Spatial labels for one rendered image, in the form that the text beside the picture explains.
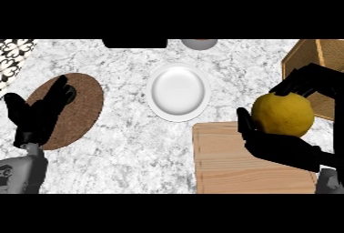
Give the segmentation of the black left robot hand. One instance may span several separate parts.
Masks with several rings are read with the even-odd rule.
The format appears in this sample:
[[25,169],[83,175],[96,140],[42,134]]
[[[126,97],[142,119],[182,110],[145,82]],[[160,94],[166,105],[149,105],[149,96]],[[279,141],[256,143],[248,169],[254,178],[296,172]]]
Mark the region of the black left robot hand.
[[68,84],[68,77],[61,75],[52,84],[46,96],[28,105],[17,93],[5,94],[8,118],[17,125],[14,146],[28,143],[43,146],[52,136],[58,117],[65,106],[76,98],[76,91]]

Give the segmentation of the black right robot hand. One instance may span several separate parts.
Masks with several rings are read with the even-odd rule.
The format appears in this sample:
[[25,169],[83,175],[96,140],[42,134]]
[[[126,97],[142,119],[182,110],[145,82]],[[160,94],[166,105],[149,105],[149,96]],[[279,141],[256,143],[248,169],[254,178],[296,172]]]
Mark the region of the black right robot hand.
[[238,132],[245,140],[245,148],[260,159],[290,167],[319,172],[321,166],[344,169],[344,73],[310,63],[296,68],[271,93],[285,96],[290,93],[309,97],[315,92],[335,100],[334,151],[327,153],[300,137],[266,134],[259,131],[251,114],[237,108]]

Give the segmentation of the yellow lemon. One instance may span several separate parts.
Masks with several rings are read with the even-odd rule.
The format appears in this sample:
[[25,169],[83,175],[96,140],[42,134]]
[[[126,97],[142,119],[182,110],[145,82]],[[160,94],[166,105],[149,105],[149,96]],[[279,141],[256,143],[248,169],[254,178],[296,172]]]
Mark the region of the yellow lemon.
[[251,117],[263,133],[302,137],[313,125],[315,111],[303,96],[269,93],[257,98]]

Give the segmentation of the pale wooden cutting board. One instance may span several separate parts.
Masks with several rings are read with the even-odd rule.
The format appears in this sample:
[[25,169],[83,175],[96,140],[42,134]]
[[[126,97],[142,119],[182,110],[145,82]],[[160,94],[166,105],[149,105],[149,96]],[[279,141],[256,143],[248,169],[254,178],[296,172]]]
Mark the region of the pale wooden cutting board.
[[198,194],[313,194],[315,173],[251,156],[237,122],[192,128]]

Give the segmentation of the brown round placemat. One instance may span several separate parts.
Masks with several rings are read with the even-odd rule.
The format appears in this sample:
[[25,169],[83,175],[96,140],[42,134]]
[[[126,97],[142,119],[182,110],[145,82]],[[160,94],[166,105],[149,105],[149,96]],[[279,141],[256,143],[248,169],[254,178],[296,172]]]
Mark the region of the brown round placemat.
[[68,73],[68,84],[77,95],[59,115],[45,150],[55,150],[74,143],[98,122],[104,107],[104,91],[98,80],[83,73]]

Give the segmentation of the black and white patterned tile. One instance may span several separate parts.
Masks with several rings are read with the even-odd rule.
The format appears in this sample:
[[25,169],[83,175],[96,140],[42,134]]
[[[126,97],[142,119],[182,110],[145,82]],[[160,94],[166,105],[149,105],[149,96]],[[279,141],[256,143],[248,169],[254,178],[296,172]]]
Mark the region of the black and white patterned tile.
[[36,45],[36,39],[0,39],[0,96],[8,91]]

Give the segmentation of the white oval plate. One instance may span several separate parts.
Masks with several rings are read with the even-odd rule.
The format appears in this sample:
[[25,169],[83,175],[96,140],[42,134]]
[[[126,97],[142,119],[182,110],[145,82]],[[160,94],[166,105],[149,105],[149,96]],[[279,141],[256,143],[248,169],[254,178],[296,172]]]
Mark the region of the white oval plate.
[[164,120],[186,122],[206,110],[211,87],[203,71],[182,63],[163,66],[147,84],[147,102]]

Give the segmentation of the black appliance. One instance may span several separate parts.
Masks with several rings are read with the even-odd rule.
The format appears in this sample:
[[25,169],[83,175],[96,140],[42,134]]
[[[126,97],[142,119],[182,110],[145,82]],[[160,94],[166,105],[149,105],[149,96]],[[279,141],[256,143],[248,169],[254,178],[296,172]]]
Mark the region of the black appliance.
[[167,39],[104,39],[108,48],[166,48]]

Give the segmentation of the grey round bowl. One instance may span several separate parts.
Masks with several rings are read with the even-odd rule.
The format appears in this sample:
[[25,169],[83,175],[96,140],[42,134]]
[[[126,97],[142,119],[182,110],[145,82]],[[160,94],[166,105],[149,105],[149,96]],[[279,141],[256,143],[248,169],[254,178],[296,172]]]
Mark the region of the grey round bowl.
[[207,50],[210,49],[216,44],[216,39],[183,39],[182,43],[185,46],[194,50]]

